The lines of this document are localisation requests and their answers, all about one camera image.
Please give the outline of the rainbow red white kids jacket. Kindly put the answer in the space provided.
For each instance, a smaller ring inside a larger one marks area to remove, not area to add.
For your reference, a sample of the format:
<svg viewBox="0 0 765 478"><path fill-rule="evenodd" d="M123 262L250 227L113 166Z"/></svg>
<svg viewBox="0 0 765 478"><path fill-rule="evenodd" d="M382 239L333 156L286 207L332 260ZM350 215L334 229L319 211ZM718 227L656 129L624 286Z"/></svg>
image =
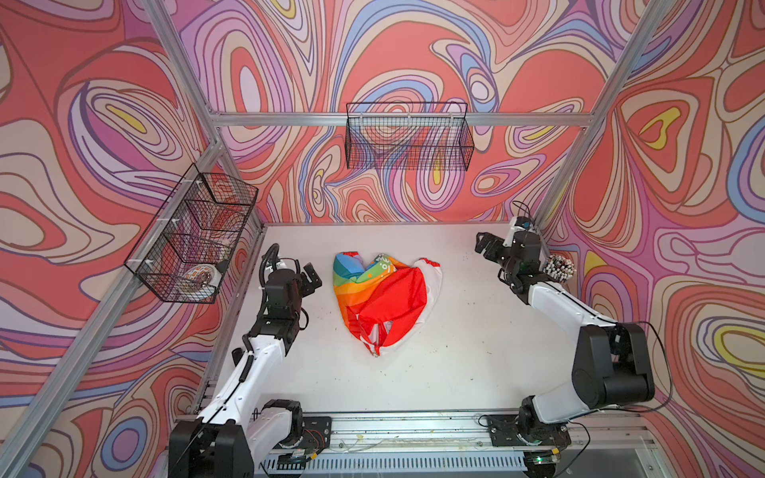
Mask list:
<svg viewBox="0 0 765 478"><path fill-rule="evenodd" d="M366 264L355 251L336 255L333 288L350 334L374 357L398 349L417 333L434 310L442 268L420 258L404 264L380 254Z"/></svg>

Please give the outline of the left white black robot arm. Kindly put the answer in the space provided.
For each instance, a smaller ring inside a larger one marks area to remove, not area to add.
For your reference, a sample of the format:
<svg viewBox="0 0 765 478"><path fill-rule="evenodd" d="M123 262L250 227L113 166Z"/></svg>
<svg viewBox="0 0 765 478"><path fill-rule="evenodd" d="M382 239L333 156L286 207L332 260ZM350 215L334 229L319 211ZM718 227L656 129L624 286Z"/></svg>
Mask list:
<svg viewBox="0 0 765 478"><path fill-rule="evenodd" d="M277 446L300 443L303 410L297 400L259 402L263 388L308 328L306 297L322 286L312 264L283 258L278 244L262 256L261 302L235 366L208 406L179 422L169 436L171 477L252 477Z"/></svg>

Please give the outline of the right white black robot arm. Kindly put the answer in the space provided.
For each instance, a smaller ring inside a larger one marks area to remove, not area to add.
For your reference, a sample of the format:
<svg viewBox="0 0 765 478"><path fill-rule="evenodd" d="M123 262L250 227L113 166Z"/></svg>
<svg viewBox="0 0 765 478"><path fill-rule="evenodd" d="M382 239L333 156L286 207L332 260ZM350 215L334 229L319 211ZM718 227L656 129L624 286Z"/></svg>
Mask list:
<svg viewBox="0 0 765 478"><path fill-rule="evenodd" d="M552 320L576 345L569 378L524 398L516 418L521 441L536 445L574 418L653 399L645 330L603 315L566 290L574 264L547 250L531 218L513 217L503 237L477 233L475 251L498 265L498 280L523 304Z"/></svg>

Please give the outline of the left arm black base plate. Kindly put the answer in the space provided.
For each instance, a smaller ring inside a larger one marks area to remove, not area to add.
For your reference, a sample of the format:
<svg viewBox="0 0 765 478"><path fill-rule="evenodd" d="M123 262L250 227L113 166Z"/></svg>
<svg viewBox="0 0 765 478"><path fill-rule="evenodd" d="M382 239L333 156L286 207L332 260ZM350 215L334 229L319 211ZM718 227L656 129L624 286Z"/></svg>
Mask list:
<svg viewBox="0 0 765 478"><path fill-rule="evenodd" d="M299 438L288 438L279 444L293 456L318 455L331 446L333 418L328 415L303 418L302 434Z"/></svg>

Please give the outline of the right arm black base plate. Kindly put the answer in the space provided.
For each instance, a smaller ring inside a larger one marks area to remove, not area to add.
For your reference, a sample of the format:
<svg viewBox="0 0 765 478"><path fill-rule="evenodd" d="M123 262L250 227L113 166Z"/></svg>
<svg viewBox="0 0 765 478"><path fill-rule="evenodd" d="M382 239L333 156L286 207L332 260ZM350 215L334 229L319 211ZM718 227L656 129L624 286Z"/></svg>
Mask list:
<svg viewBox="0 0 765 478"><path fill-rule="evenodd" d="M544 449L571 445L565 424L537 423L518 414L484 414L478 423L487 429L494 447L536 447Z"/></svg>

